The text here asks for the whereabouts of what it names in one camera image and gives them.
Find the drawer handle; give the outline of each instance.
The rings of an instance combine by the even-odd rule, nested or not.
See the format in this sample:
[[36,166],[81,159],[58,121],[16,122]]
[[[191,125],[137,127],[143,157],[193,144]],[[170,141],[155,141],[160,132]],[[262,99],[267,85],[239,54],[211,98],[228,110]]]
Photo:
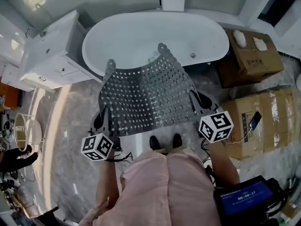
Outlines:
[[38,79],[39,79],[39,81],[41,81],[41,82],[45,82],[45,81],[46,81],[46,79],[44,79],[43,77],[39,77]]

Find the pink shirt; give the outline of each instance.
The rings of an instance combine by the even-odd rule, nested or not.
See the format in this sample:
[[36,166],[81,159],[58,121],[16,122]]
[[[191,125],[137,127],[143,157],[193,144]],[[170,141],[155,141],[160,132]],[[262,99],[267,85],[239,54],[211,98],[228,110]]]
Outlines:
[[122,193],[101,216],[90,210],[80,226],[219,226],[214,186],[189,149],[138,157],[121,175]]

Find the person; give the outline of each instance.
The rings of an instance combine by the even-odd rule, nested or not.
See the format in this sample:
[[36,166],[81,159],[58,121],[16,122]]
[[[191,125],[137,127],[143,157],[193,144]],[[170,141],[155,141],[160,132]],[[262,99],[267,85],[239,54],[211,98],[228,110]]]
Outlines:
[[27,145],[25,151],[18,148],[0,152],[0,172],[12,172],[32,165],[38,158],[38,153],[33,153],[27,158],[18,158],[19,156],[32,152],[32,147]]
[[[79,226],[214,226],[220,225],[213,199],[215,187],[202,161],[182,145],[176,134],[173,151],[159,153],[159,142],[150,138],[154,150],[136,158],[116,180],[115,164],[103,161],[96,191],[96,207]],[[239,175],[224,145],[209,145],[213,172],[219,186],[238,184]]]

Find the faucet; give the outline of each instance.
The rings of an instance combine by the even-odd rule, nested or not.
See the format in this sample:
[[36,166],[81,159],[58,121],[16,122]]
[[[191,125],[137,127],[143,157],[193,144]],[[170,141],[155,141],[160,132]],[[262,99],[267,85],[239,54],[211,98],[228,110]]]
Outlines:
[[45,32],[44,31],[39,31],[39,30],[37,30],[35,27],[33,27],[33,26],[30,26],[28,29],[26,29],[26,31],[25,31],[25,38],[28,38],[28,36],[27,36],[27,33],[28,33],[28,31],[30,30],[30,29],[35,29],[37,32],[38,32],[38,34],[40,35],[40,37],[42,38],[42,37],[44,37],[45,36]]

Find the smartphone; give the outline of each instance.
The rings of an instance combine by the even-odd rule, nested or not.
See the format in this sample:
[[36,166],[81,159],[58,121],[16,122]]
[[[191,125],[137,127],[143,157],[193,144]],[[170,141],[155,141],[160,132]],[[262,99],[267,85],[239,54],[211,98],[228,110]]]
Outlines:
[[250,127],[252,130],[255,130],[255,128],[258,125],[260,120],[261,120],[261,115],[258,111],[256,111],[255,115],[253,116],[253,118],[250,122]]

